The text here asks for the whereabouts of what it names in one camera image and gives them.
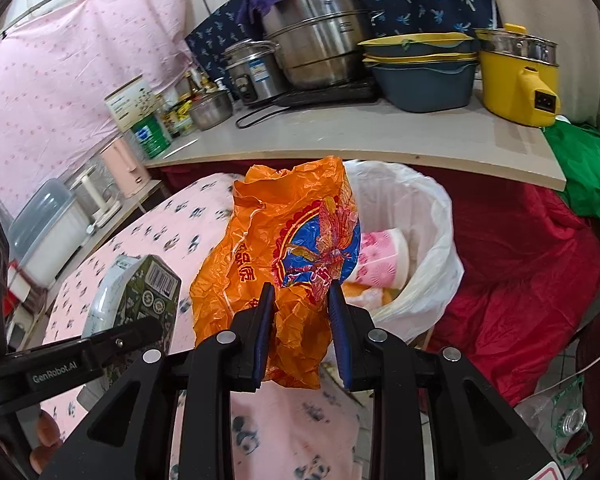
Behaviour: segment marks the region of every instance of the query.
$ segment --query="clear plastic lid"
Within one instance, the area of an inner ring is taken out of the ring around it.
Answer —
[[[58,179],[47,180],[9,227],[10,260],[22,263],[74,200],[75,196]]]

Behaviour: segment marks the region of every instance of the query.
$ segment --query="red cloth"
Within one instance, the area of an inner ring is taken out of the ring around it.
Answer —
[[[418,168],[452,200],[464,278],[430,342],[455,346],[515,405],[533,393],[600,288],[600,240],[550,189]]]

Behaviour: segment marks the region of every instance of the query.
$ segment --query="white trash bag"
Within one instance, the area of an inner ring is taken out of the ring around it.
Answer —
[[[402,164],[344,163],[363,233],[398,228],[409,245],[409,280],[374,324],[410,341],[444,314],[464,269],[454,244],[451,199],[431,177]]]

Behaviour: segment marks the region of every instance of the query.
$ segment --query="crumpled plastic bag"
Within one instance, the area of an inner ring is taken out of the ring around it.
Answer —
[[[234,213],[189,293],[196,340],[226,330],[236,312],[276,289],[267,379],[318,388],[331,341],[326,294],[356,266],[358,209],[339,158],[275,171],[252,166],[234,183]]]

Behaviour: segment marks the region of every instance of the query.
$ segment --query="snack package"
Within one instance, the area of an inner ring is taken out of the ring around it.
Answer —
[[[173,335],[181,283],[180,278],[158,256],[118,256],[107,270],[91,302],[82,337],[154,316],[162,325],[162,338],[147,348],[159,348],[167,353]],[[85,384],[78,394],[78,402],[90,410],[147,348],[122,356],[105,369],[102,377]]]
[[[331,341],[326,294],[356,266],[358,210],[339,158],[275,171],[252,166],[234,184],[234,213],[189,293],[198,342],[226,330],[234,313],[276,288],[267,379],[318,388]]]

